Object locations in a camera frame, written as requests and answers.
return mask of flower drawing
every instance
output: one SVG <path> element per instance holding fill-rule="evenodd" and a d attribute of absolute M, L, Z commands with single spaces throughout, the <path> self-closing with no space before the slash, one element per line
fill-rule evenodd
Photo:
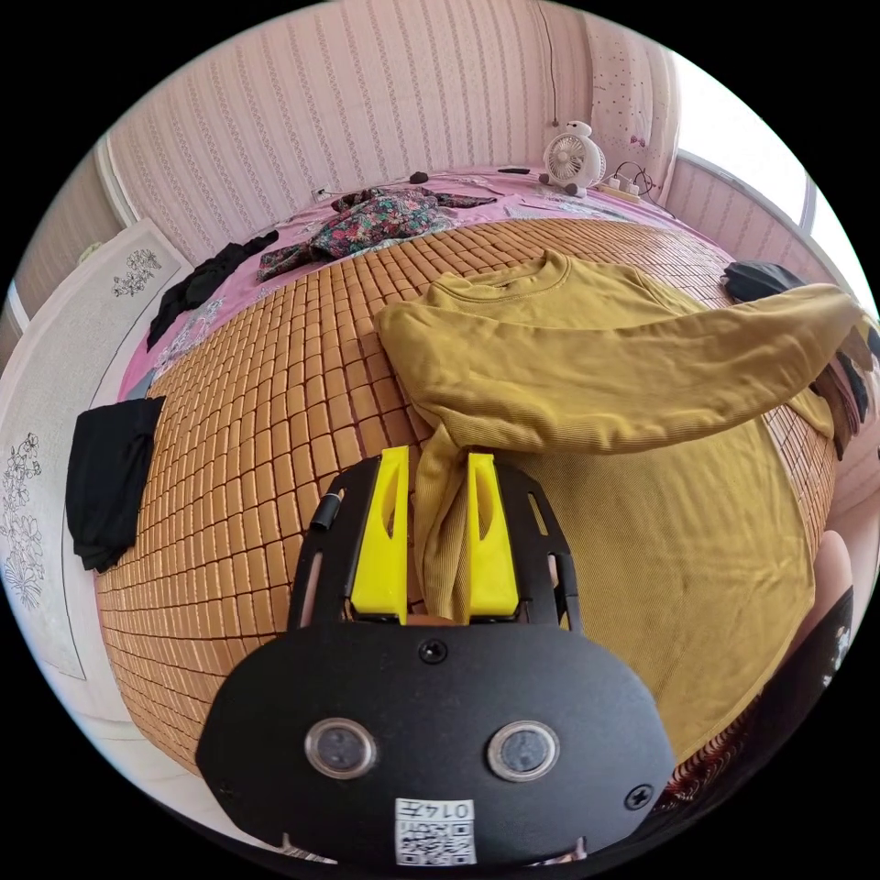
<path fill-rule="evenodd" d="M 9 544 L 9 553 L 3 563 L 3 580 L 10 593 L 29 610 L 39 606 L 40 581 L 46 577 L 39 523 L 36 517 L 23 510 L 30 502 L 26 483 L 41 473 L 38 451 L 38 438 L 28 434 L 17 447 L 13 446 L 0 481 L 3 486 L 0 535 Z"/>

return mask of ribbed fabric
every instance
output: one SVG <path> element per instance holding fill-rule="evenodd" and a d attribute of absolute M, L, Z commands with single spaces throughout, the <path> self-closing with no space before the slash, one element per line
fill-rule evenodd
<path fill-rule="evenodd" d="M 429 612 L 462 619 L 465 454 L 497 450 L 554 507 L 588 636 L 641 676 L 690 757 L 749 704 L 813 601 L 758 416 L 803 396 L 861 315 L 829 285 L 705 311 L 638 269 L 549 251 L 383 310 L 382 344 L 435 429 L 414 512 Z"/>

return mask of wire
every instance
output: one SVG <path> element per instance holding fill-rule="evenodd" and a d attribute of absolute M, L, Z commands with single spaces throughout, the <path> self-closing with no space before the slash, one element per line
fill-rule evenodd
<path fill-rule="evenodd" d="M 544 30 L 547 32 L 547 46 L 550 48 L 550 84 L 553 86 L 553 127 L 559 128 L 559 113 L 556 107 L 556 79 L 553 75 L 553 40 L 550 39 L 550 26 L 547 24 L 547 18 L 544 10 L 541 8 L 541 4 L 537 3 L 535 5 L 538 7 L 538 12 L 541 13 L 541 18 L 544 20 Z"/>
<path fill-rule="evenodd" d="M 625 168 L 627 165 L 634 165 L 639 170 L 639 173 L 636 174 L 635 177 L 632 178 L 632 183 L 635 183 L 638 186 L 637 181 L 639 180 L 640 177 L 642 178 L 642 180 L 644 182 L 644 191 L 642 191 L 642 189 L 640 187 L 639 198 L 640 199 L 643 197 L 646 198 L 655 208 L 659 208 L 661 211 L 665 212 L 666 214 L 669 214 L 669 216 L 672 217 L 673 220 L 677 220 L 678 218 L 668 208 L 664 208 L 663 205 L 658 204 L 652 198 L 651 191 L 659 189 L 659 187 L 657 186 L 656 183 L 654 183 L 653 179 L 648 175 L 647 171 L 638 162 L 633 162 L 633 161 L 621 162 L 621 164 L 617 166 L 617 170 L 614 172 L 613 176 L 617 177 L 621 172 L 621 168 Z"/>

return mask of black clothing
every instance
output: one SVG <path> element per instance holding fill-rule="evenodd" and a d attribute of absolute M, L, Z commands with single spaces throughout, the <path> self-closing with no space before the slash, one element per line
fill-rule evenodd
<path fill-rule="evenodd" d="M 73 429 L 67 527 L 86 570 L 103 574 L 138 537 L 138 514 L 164 397 L 87 410 Z"/>
<path fill-rule="evenodd" d="M 159 303 L 159 314 L 149 325 L 147 351 L 159 342 L 183 312 L 205 304 L 217 288 L 246 260 L 278 241 L 278 230 L 251 238 L 245 245 L 231 242 L 215 257 L 197 267 L 192 275 L 168 288 Z"/>

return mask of white fan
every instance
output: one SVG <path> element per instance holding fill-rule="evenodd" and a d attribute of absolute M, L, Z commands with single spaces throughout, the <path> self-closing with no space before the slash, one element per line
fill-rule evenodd
<path fill-rule="evenodd" d="M 562 187 L 568 195 L 583 197 L 587 189 L 605 177 L 605 154 L 589 136 L 586 122 L 569 122 L 566 131 L 557 135 L 544 151 L 545 174 L 538 180 Z"/>

